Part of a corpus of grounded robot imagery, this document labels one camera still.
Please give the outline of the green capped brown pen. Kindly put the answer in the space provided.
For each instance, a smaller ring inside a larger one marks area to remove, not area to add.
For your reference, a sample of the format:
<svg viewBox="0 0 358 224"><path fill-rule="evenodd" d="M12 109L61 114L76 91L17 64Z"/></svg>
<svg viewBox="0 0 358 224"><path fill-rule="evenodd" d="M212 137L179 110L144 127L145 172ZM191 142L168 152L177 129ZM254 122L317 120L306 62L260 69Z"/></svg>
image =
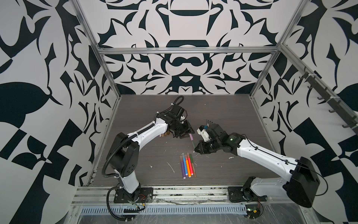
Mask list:
<svg viewBox="0 0 358 224"><path fill-rule="evenodd" d="M191 161L191 167L192 167L192 170L193 170L193 176L196 177L196 171L195 171L195 167L194 167L194 161L193 161L193 157L192 157L192 154L189 154L189 158L190 158L190 161Z"/></svg>

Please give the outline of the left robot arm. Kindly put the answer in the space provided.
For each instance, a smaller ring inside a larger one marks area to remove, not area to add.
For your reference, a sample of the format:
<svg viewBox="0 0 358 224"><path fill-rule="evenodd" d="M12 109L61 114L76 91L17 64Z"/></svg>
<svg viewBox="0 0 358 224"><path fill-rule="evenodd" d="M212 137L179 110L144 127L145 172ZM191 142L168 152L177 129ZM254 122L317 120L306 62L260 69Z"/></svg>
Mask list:
<svg viewBox="0 0 358 224"><path fill-rule="evenodd" d="M180 139L195 133L187 120L181 121L169 117L156 118L143 128L129 134L119 133L107 155L102 168L102 176L118 179L127 193L134 193L140 188L135 169L141 149L166 132L170 132L174 138Z"/></svg>

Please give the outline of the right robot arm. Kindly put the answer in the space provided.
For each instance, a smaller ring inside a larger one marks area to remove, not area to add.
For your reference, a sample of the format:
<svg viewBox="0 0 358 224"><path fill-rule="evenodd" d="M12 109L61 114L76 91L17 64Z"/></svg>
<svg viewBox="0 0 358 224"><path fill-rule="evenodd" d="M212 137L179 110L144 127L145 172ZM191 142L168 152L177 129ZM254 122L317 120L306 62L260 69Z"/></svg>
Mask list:
<svg viewBox="0 0 358 224"><path fill-rule="evenodd" d="M305 208L313 206L320 180L309 159L275 153L254 143L244 134L227 134L218 124L200 126L197 133L202 140L195 147L195 152L206 155L222 150L249 159L278 175L277 178L249 177L239 193L230 199L231 202L258 201L275 196L287 197Z"/></svg>

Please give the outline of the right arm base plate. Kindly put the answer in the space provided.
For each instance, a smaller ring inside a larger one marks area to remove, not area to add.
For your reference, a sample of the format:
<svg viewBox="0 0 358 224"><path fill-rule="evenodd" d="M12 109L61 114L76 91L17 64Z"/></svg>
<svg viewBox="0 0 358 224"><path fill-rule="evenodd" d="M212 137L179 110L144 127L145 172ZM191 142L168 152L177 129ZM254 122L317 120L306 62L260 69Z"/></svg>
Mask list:
<svg viewBox="0 0 358 224"><path fill-rule="evenodd" d="M252 200L252 196L248 188L244 187L228 187L228 198L232 203L247 202Z"/></svg>

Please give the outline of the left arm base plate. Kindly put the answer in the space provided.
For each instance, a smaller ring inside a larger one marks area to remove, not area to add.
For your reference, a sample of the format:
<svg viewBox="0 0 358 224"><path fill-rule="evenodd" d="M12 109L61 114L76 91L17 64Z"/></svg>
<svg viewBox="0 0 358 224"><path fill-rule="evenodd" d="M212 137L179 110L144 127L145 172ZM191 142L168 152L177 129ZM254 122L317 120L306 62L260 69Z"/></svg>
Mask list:
<svg viewBox="0 0 358 224"><path fill-rule="evenodd" d="M128 203L130 201L136 203L145 203L153 197L153 188L138 187L133 193L128 193L123 188L115 189L114 203Z"/></svg>

